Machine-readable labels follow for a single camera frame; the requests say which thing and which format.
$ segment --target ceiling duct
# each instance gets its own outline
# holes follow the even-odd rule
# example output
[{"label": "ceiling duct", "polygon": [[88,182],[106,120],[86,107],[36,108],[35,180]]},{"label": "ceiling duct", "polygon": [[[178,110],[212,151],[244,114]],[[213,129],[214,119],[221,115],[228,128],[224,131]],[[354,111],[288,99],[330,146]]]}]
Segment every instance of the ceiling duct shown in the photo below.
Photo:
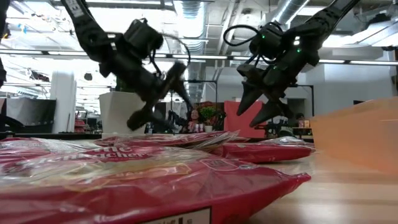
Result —
[{"label": "ceiling duct", "polygon": [[[184,38],[202,39],[205,37],[205,15],[206,5],[201,1],[174,1],[175,10],[180,17],[178,32]],[[205,53],[205,43],[202,40],[186,40],[186,45],[191,54],[201,55]],[[189,80],[201,80],[202,65],[192,63],[188,68]],[[188,87],[188,94],[194,98],[197,92],[203,89],[203,85],[198,88]]]},{"label": "ceiling duct", "polygon": [[273,12],[274,17],[272,21],[278,22],[280,25],[287,25],[289,28],[290,22],[297,16],[297,14],[307,5],[310,0],[281,0],[278,3],[278,8]]}]

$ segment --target desk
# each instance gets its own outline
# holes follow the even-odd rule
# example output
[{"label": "desk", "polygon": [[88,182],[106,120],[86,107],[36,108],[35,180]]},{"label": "desk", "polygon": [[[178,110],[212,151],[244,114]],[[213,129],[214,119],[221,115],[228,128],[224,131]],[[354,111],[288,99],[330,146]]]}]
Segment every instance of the desk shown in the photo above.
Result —
[{"label": "desk", "polygon": [[313,179],[269,205],[246,224],[397,224],[398,177],[315,154],[267,165]]}]

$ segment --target ceiling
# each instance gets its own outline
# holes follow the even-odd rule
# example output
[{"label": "ceiling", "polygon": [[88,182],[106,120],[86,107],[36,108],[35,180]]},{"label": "ceiling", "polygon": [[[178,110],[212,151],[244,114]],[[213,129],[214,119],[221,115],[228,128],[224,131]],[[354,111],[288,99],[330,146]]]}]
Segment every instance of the ceiling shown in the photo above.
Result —
[{"label": "ceiling", "polygon": [[[204,29],[199,29],[198,20],[187,20],[178,8],[177,1],[130,1],[130,0],[87,0],[91,13],[97,23],[107,32],[123,33],[131,21],[146,17],[150,26],[159,32],[182,37],[188,46],[202,46],[195,48],[196,54],[207,55],[247,55],[248,45],[228,47],[222,41],[223,31],[236,24],[247,24],[258,27],[272,19],[272,14],[278,9],[277,0],[204,0],[199,2],[203,6],[202,23]],[[327,6],[331,0],[311,0],[293,19],[290,26],[297,26],[305,22],[311,15]],[[355,34],[361,32],[365,23],[381,10],[395,10],[391,8],[391,0],[362,0],[355,9],[340,22],[336,33],[324,43],[320,51],[321,58],[379,58],[382,51],[379,47],[359,45],[353,40]],[[14,1],[7,12],[7,22],[11,30],[9,39],[3,39],[1,48],[4,49],[36,49],[49,51],[82,51],[74,35],[74,28],[70,17],[60,1],[50,0],[25,0]],[[236,30],[232,35],[233,42],[240,42],[253,36],[253,32],[244,29]],[[178,42],[167,39],[166,44],[158,53],[183,54]],[[77,103],[88,110],[99,110],[98,95],[109,91],[109,86],[115,86],[115,78],[103,78],[98,72],[98,65],[87,59],[77,58],[38,58],[21,57],[13,55],[2,56],[9,72],[9,83],[42,83],[30,78],[28,70],[33,70],[50,78],[54,70],[72,69],[75,71],[78,89]],[[168,70],[172,62],[159,62],[161,70]],[[215,62],[205,60],[194,63],[190,71],[185,74],[186,79],[205,79],[205,68],[214,67]],[[146,65],[148,70],[154,71],[151,65]],[[93,80],[86,81],[85,73],[92,73]],[[230,82],[229,78],[220,78]],[[101,86],[100,88],[84,88],[87,86]],[[29,91],[45,98],[48,96],[49,87],[20,86],[19,89],[8,88],[9,94],[15,94],[20,89]],[[188,86],[189,94],[193,100],[199,100],[203,85],[191,84]]]}]

